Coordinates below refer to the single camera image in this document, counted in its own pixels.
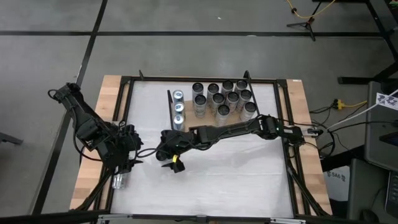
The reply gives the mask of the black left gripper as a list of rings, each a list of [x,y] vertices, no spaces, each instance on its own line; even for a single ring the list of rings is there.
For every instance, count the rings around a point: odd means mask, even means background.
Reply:
[[[142,145],[143,142],[136,133],[134,125],[120,126],[117,135],[108,142],[108,152],[105,157],[107,168],[112,170],[114,175],[129,173],[136,164],[143,163],[137,159]]]

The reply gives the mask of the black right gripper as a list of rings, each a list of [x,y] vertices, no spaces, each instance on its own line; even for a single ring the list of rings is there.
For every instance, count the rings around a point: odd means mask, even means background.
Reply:
[[[199,145],[198,135],[192,131],[177,130],[163,130],[160,134],[160,144],[157,146],[157,151],[166,152],[168,159],[172,159],[170,163],[164,164],[162,167],[168,167],[175,173],[184,171],[185,165],[180,160],[179,155]]]

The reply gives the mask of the silver can teal band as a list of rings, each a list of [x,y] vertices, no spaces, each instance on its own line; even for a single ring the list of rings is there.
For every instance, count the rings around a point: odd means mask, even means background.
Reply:
[[[113,176],[112,188],[123,189],[126,187],[127,174],[117,174]]]

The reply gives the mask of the silver can pink band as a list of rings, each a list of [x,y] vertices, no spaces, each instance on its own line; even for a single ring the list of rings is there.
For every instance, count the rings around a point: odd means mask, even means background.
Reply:
[[[220,105],[216,111],[216,125],[224,126],[229,116],[229,107],[226,105]]]

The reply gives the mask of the Celsius Tropical Vibe can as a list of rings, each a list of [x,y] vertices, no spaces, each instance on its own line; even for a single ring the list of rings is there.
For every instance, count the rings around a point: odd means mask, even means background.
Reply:
[[[232,92],[234,88],[234,83],[231,80],[225,80],[221,84],[221,94],[226,96],[228,93]]]
[[[207,99],[208,99],[208,100],[211,100],[211,99],[213,98],[213,95],[215,95],[216,93],[218,93],[219,90],[220,90],[220,88],[219,88],[219,86],[218,86],[217,83],[210,83],[210,84],[208,85],[208,88],[207,88],[207,91],[206,91],[206,93],[207,93],[207,95],[206,95]]]
[[[225,101],[224,95],[221,93],[215,93],[212,97],[212,101],[211,101],[211,112],[212,115],[215,116],[217,109],[219,108],[219,106],[223,105]]]

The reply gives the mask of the Celsius Peach Vibe can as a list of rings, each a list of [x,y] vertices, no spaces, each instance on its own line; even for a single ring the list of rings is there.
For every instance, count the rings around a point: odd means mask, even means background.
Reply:
[[[237,107],[239,95],[231,91],[226,95],[225,105],[229,108],[229,113],[233,113]]]

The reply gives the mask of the Celsius can blue band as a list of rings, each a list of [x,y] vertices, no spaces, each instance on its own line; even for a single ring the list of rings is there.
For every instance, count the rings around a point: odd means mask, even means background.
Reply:
[[[244,106],[242,107],[242,110],[241,110],[241,113],[239,116],[240,120],[241,121],[250,120],[253,117],[256,110],[257,110],[257,106],[255,103],[250,102],[250,101],[245,103]]]

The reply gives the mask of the white glossy table sheet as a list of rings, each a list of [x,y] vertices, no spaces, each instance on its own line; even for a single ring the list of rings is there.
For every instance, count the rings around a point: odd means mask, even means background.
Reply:
[[[147,215],[217,217],[292,216],[292,204],[280,138],[247,134],[220,140],[206,151],[181,156],[185,170],[174,173],[154,155],[163,130],[171,127],[168,95],[181,90],[192,99],[189,82],[133,85],[127,122],[142,139],[139,163],[125,188],[116,190],[111,211]]]

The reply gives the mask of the grey chair leg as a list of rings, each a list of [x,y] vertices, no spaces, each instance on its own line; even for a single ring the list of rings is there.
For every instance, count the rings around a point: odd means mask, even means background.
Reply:
[[[2,142],[8,142],[14,145],[21,145],[23,143],[23,140],[0,132],[0,143]]]

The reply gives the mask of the white printed box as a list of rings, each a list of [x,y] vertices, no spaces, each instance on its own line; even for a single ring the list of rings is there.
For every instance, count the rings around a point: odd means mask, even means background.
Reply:
[[[349,195],[350,170],[348,166],[339,167],[323,173],[328,196],[336,201],[347,201]]]

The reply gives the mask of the black tripod stand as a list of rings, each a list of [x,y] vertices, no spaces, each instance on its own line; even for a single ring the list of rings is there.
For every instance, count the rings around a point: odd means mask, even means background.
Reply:
[[[291,27],[302,27],[302,28],[308,30],[309,34],[310,34],[310,38],[312,39],[313,42],[315,42],[316,38],[315,38],[314,31],[312,29],[312,22],[315,20],[314,17],[316,16],[316,14],[318,12],[318,9],[319,9],[319,7],[320,7],[322,2],[321,1],[318,2],[318,4],[317,4],[316,8],[314,9],[314,11],[312,12],[311,16],[302,17],[302,16],[297,14],[297,8],[293,7],[293,5],[290,2],[290,0],[286,0],[286,1],[288,2],[289,6],[290,6],[290,11],[291,11],[292,14],[295,14],[297,17],[299,17],[301,19],[305,19],[305,22],[291,23],[291,24],[287,24],[286,26],[289,27],[289,28],[291,28]]]

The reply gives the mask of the grey bin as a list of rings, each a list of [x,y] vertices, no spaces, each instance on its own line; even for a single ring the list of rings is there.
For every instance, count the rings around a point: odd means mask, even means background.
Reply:
[[[372,210],[381,223],[398,224],[398,218],[385,211],[389,171],[353,159],[350,165],[347,218],[359,220],[363,210]]]

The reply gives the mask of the grey cabinet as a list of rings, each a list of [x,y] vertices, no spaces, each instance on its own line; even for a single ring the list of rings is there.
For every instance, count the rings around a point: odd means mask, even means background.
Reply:
[[[366,113],[364,157],[376,166],[398,172],[398,146],[380,137],[398,132],[398,111],[377,105]]]

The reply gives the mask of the white tag sheet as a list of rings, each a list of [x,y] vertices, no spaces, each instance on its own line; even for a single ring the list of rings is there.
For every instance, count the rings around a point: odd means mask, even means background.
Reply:
[[[376,104],[398,111],[398,97],[395,96],[377,93]]]

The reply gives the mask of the wooden shelf black metal frame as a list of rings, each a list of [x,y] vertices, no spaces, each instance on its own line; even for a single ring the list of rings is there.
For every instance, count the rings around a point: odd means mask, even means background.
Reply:
[[[178,82],[177,86],[172,87],[172,89],[167,91],[167,97],[169,100],[169,110],[170,110],[170,125],[173,129],[173,125],[172,125],[172,121],[174,118],[174,113],[173,113],[173,99],[172,99],[172,93],[174,90],[182,90],[183,94],[184,94],[184,105],[185,105],[185,130],[184,131],[188,131],[189,128],[191,127],[195,127],[195,126],[216,126],[216,115],[213,116],[212,112],[211,112],[211,100],[208,100],[206,95],[206,91],[208,88],[208,85],[210,83],[217,83],[217,82],[199,82],[203,84],[204,87],[204,91],[203,91],[203,96],[206,97],[206,113],[205,116],[203,118],[197,118],[194,114],[194,110],[193,110],[193,100],[192,100],[192,85],[196,83],[196,82]],[[222,82],[218,82],[217,83],[220,90],[219,93],[221,93],[221,84]],[[229,114],[227,122],[225,125],[229,125],[229,124],[235,124],[235,123],[239,123],[241,120],[239,118],[241,111],[238,111],[237,109],[235,109],[235,111],[231,114]]]

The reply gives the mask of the black desk frame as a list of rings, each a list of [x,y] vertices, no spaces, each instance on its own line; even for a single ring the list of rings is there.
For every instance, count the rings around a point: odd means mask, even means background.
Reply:
[[[392,34],[398,34],[398,27],[386,29],[370,0],[336,0],[335,3],[365,4],[374,23],[377,32],[316,32],[315,37],[380,37],[387,44],[394,62],[385,69],[375,74],[373,77],[338,77],[337,81],[342,85],[365,85],[369,82],[381,82],[390,80],[390,77],[398,72],[398,50],[394,47],[391,40]]]

